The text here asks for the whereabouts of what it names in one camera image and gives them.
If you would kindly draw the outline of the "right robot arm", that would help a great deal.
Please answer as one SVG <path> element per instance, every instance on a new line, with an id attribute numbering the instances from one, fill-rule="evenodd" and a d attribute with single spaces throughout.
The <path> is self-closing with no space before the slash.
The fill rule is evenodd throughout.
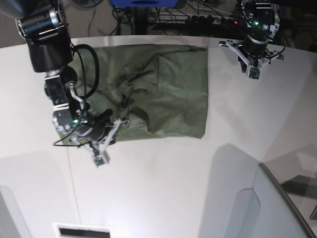
<path id="1" fill-rule="evenodd" d="M 107 164 L 106 152 L 115 134 L 124 123 L 113 119 L 113 111 L 95 116 L 88 98 L 99 84 L 100 63 L 96 51 L 89 45 L 71 43 L 63 3 L 59 0 L 3 0 L 0 11 L 15 20 L 16 28 L 25 39 L 33 70 L 45 73 L 44 89 L 53 103 L 53 124 L 60 135 L 54 146 L 82 147 L 89 145 L 96 166 Z M 70 66 L 75 54 L 88 50 L 94 60 L 95 82 L 91 89 L 78 95 L 78 76 Z"/>

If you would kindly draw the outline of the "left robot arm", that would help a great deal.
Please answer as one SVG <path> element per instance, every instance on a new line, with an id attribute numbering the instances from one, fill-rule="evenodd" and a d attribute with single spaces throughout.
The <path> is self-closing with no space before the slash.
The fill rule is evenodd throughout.
<path id="1" fill-rule="evenodd" d="M 284 60 L 283 52 L 270 51 L 267 46 L 273 41 L 280 27 L 278 10 L 269 0 L 241 0 L 240 9 L 249 29 L 245 39 L 234 43 L 220 41 L 221 47 L 229 48 L 238 56 L 242 72 L 247 78 L 260 80 L 263 68 L 273 60 Z"/>

